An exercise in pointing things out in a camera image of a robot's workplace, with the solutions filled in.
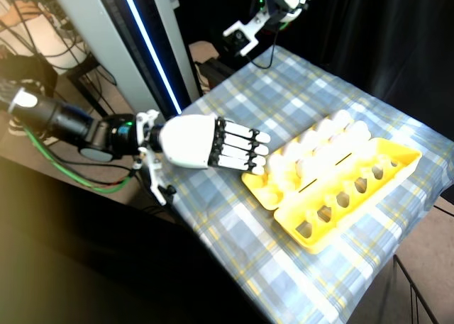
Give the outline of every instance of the floor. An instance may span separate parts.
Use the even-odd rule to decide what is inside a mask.
[[[131,112],[116,87],[102,78],[100,81],[103,95],[112,109],[116,113]],[[90,110],[89,105],[64,77],[59,80],[57,89],[67,92],[65,96],[71,96],[71,103],[86,111]],[[75,184],[52,167],[26,137],[18,138],[9,135],[6,129],[7,122],[8,116],[0,113],[1,156],[56,179]],[[86,161],[74,148],[64,143],[55,143],[52,149],[69,160]],[[116,164],[129,167],[131,159],[125,157]],[[123,174],[121,170],[102,167],[78,167],[78,169],[82,173],[107,181],[114,181]],[[139,209],[154,204],[134,180],[123,190],[109,194],[107,197]],[[437,205],[454,213],[454,206],[442,198],[437,200]],[[452,291],[454,290],[454,218],[432,209],[403,241],[397,254],[440,323],[454,323],[452,306],[454,304]],[[349,323],[410,323],[410,313],[409,283],[400,271],[394,275],[392,263],[389,262],[367,290]],[[419,313],[421,323],[430,323],[421,304],[419,304]]]

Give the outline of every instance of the metal stand leg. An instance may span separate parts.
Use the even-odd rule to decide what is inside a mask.
[[[404,273],[404,276],[406,277],[406,280],[408,280],[410,283],[411,322],[413,323],[413,291],[414,291],[415,299],[416,299],[416,322],[419,323],[419,309],[418,309],[418,300],[419,300],[421,302],[421,305],[423,306],[424,310],[426,310],[427,315],[431,319],[432,323],[438,324],[438,320],[435,318],[435,315],[432,313],[431,308],[428,307],[426,300],[421,295],[421,292],[419,292],[418,288],[416,287],[415,283],[413,282],[413,279],[410,277],[408,271],[405,269],[405,266],[402,264],[399,257],[397,255],[394,255],[392,259],[394,262],[394,266],[396,266],[396,264],[399,265],[400,269]]]

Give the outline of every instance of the tablecloth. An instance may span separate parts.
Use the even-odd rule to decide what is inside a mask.
[[[266,64],[270,54],[257,62]],[[248,64],[184,110],[265,131],[273,151],[339,109],[366,122],[373,137],[418,149],[423,157],[401,186],[317,255],[284,232],[240,173],[170,164],[162,171],[177,190],[179,214],[272,322],[345,323],[399,243],[454,182],[454,143],[280,47],[270,69]]]

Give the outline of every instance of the black robotic forearm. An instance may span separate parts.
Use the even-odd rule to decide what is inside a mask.
[[[45,131],[79,148],[93,160],[108,162],[138,154],[135,117],[112,115],[100,121],[69,104],[0,80],[0,110],[17,117],[36,132]]]

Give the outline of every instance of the slot in egg carton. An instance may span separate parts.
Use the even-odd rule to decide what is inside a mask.
[[[410,176],[417,150],[374,138],[274,213],[307,251],[322,251],[334,237]]]
[[[264,208],[275,210],[370,137],[366,123],[337,111],[274,151],[264,175],[243,174],[243,183]]]

